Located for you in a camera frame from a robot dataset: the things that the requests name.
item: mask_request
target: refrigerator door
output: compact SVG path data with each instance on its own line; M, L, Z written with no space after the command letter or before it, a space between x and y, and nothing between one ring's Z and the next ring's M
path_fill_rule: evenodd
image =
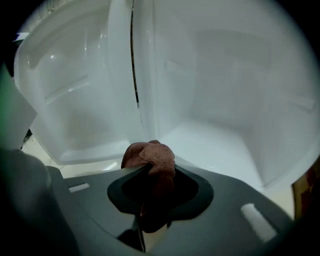
M131 62L132 0L82 0L24 40L15 83L36 110L31 131L59 165L121 158L144 141Z
M146 140L257 190L320 154L320 76L273 1L140 0L133 53Z

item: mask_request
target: floor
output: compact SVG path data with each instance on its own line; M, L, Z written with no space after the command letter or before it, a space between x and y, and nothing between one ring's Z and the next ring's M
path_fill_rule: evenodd
M76 176L84 176L115 171L121 168L122 161L122 159L113 159L108 161L100 161L86 164L58 165L42 149L42 147L33 135L24 143L24 145L22 146L22 151L28 155L37 157L46 166L53 166L58 168L64 179ZM177 158L175 159L175 161L181 165L185 165L188 163L181 158ZM273 201L275 204L277 204L280 208L282 208L290 218L294 219L295 208L293 191L291 186L273 192L265 192L264 195L268 197L271 201ZM166 229L167 227L164 226L155 233L143 233L143 238L147 252L163 236Z

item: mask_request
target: towel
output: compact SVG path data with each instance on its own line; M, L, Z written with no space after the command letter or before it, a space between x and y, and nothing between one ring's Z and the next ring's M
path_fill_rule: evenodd
M147 174L152 185L141 206L140 224L143 231L152 233L166 223L168 201L175 190L175 155L167 145L158 140L136 142L124 153L121 168L147 163L152 164Z

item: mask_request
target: brown object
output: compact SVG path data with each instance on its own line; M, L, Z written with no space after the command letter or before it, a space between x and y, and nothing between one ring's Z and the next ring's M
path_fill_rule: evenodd
M294 218L303 216L314 200L314 189L320 184L320 157L309 170L293 183Z
M136 142L124 153L121 168L147 163L153 166L147 174L150 184L145 184L145 201L141 205L139 217L142 230L152 233L166 223L170 196L175 190L175 155L158 140Z

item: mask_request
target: brown cloth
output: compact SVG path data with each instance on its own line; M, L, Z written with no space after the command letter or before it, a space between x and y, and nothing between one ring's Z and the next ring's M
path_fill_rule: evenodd
M158 140L136 142L124 153L121 168L147 163L153 165L147 174L152 177L152 186L147 191L148 199L141 206L140 219L142 229L152 233L163 226L165 220L162 215L166 211L166 201L175 190L175 155L167 145Z

